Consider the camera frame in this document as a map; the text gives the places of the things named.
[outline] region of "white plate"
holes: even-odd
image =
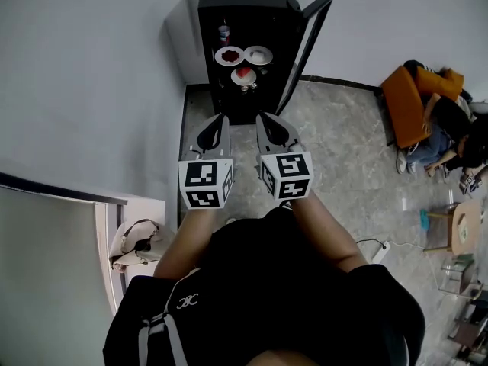
[[[253,52],[261,52],[264,54],[264,59],[259,63],[252,59]],[[273,60],[273,53],[264,46],[250,46],[244,50],[244,58],[246,61],[254,65],[267,65]]]
[[[226,52],[226,51],[233,51],[233,52],[237,52],[239,53],[239,58],[236,59],[236,61],[234,61],[233,63],[230,63],[229,61],[226,61],[222,58],[222,55]],[[226,47],[223,47],[222,49],[219,49],[216,53],[215,53],[215,60],[220,64],[220,65],[223,65],[223,66],[235,66],[235,65],[239,65],[242,61],[244,61],[244,52],[242,51],[242,49],[240,47],[235,47],[235,46],[226,46]]]
[[[246,75],[244,79],[241,79],[237,75],[237,69],[234,69],[232,73],[230,74],[230,78],[232,79],[233,82],[235,82],[237,85],[251,85],[253,82],[256,81],[256,72],[254,72],[252,69],[249,71],[249,73]]]

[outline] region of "gray tile floor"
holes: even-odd
[[[210,93],[191,94],[184,140],[193,127],[212,115]],[[414,245],[392,245],[382,264],[424,311],[427,331],[419,364],[450,364],[458,347],[446,336],[464,301],[437,290],[436,281],[444,280],[440,267],[448,254],[426,255],[418,246],[442,244],[446,225],[434,221],[426,234],[419,223],[419,210],[461,202],[466,197],[458,189],[459,174],[452,175],[449,183],[440,175],[427,177],[419,167],[415,175],[397,174],[396,149],[386,145],[390,133],[385,131],[385,115],[369,91],[300,82],[282,117],[298,129],[312,153],[315,192],[355,239],[374,237]],[[231,140],[236,181],[220,211],[219,226],[230,217],[262,217],[276,206],[255,170],[255,126],[231,127]],[[475,198],[484,201],[486,191],[475,193]],[[487,224],[477,251],[482,279],[488,277],[488,265],[481,261],[488,252]],[[379,247],[375,242],[360,246],[367,258]]]

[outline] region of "hand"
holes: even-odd
[[[422,129],[425,131],[426,134],[430,134],[432,132],[430,127],[430,118],[424,115],[424,121],[422,123]]]
[[[437,162],[433,162],[432,164],[426,165],[425,170],[427,172],[433,172],[437,167],[439,167],[439,164]]]

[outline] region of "power strip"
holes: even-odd
[[[373,257],[372,262],[374,265],[379,265],[387,252],[390,251],[391,245],[388,241],[384,242],[384,246],[386,246],[386,248],[384,249],[383,247],[380,247],[380,250],[376,252],[376,255]]]

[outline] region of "black refrigerator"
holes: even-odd
[[[200,0],[198,17],[215,113],[227,115],[231,124],[254,124],[259,111],[279,115],[331,3],[316,0],[302,10],[297,0]]]

